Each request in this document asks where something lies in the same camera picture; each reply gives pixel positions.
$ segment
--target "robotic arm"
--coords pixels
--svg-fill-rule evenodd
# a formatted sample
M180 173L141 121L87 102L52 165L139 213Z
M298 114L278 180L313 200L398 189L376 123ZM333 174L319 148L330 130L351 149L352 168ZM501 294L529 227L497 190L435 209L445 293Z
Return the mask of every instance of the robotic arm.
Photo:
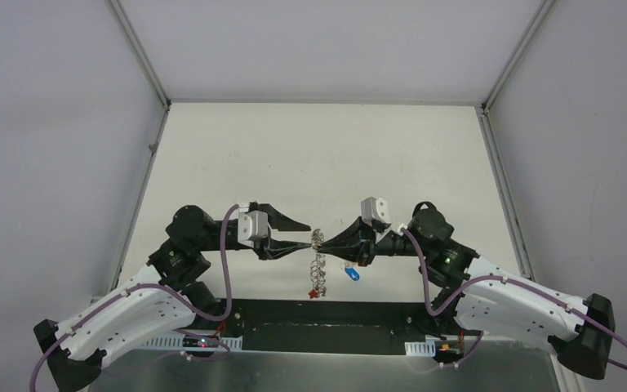
M230 220L237 210L237 219ZM388 203L368 198L362 202L362 215L334 238L317 243L315 251L362 267L371 265L376 256L418 257L426 312L422 310L422 317L413 319L412 324L419 332L426 331L421 338L458 331L479 334L481 339L481 332L488 331L556 355L563 366L590 378L604 378L607 363L627 370L626 365L609 359L612 338L626 347L627 341L614 333L607 298L593 294L583 299L556 292L502 270L451 239L453 226L429 202L417 204L407 225L389 230L390 226ZM44 355L30 380L31 392L45 362L60 391L74 392L92 383L102 369L126 352L164 332L188 326L211 329L211 323L227 318L236 321L238 314L230 315L225 251L251 249L260 260L275 260L311 246L278 241L271 237L273 229L311 230L269 204L235 205L223 220L213 220L199 207L182 207L167 227L169 239L136 275L82 313L59 323L46 319L35 326ZM202 253L217 250L225 271L226 301L217 300L205 283L197 282L211 265ZM433 301L429 282L441 288ZM301 309L302 304L296 305L294 309ZM325 316L321 309L316 317ZM238 328L235 331L244 333ZM210 338L207 344L223 345ZM444 356L441 362L454 363L457 368L476 346L465 355Z

